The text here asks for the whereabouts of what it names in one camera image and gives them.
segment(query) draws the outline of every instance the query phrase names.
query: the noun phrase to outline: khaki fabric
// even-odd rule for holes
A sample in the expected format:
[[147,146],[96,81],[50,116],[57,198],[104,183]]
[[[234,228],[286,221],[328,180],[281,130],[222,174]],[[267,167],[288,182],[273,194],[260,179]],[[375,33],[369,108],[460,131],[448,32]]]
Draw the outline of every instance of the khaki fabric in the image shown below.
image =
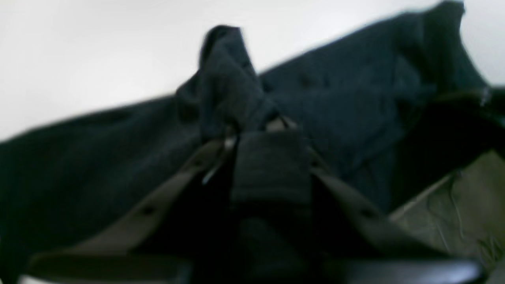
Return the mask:
[[491,271],[505,247],[505,161],[482,154],[390,215],[411,236],[451,255],[479,258]]

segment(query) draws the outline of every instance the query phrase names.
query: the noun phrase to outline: white wall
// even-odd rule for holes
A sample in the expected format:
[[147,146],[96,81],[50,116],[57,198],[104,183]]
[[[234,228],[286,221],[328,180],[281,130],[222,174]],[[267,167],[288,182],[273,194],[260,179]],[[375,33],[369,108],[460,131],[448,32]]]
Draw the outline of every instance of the white wall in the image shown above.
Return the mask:
[[[0,0],[0,140],[142,101],[196,71],[205,33],[242,27],[258,71],[367,23],[438,0]],[[505,2],[467,0],[465,45],[505,82]]]

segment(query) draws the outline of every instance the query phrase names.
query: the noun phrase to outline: dark garment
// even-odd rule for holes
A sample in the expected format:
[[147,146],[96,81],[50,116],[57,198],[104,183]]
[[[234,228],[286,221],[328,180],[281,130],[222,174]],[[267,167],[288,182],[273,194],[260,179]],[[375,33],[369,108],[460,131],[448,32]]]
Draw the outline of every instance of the dark garment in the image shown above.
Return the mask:
[[391,210],[397,149],[428,101],[486,85],[461,43],[463,11],[461,3],[443,2],[402,14],[260,76],[240,30],[219,26],[207,35],[198,72],[174,96],[0,144],[4,284],[14,283],[32,254],[72,245],[117,220],[227,124],[255,132],[279,113],[302,127],[336,175]]

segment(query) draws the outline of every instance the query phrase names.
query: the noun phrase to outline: white background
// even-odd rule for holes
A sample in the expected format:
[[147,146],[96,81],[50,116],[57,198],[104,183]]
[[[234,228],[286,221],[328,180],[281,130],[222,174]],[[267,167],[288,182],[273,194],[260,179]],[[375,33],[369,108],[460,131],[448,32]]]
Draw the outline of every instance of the white background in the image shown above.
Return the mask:
[[[439,0],[0,0],[0,140],[166,93],[197,68],[205,33],[239,26],[257,71]],[[505,1],[466,0],[464,44],[505,82]]]

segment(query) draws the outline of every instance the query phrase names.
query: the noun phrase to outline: dark blue fabric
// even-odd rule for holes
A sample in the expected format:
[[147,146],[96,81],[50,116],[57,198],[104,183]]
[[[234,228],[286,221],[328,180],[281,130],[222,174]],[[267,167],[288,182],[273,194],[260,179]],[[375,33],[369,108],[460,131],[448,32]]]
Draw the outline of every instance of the dark blue fabric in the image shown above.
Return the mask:
[[438,92],[486,85],[461,44],[463,5],[370,25],[256,76],[240,30],[208,33],[174,96],[31,130],[0,144],[0,277],[85,239],[233,124],[295,120],[335,174],[390,209],[395,147]]

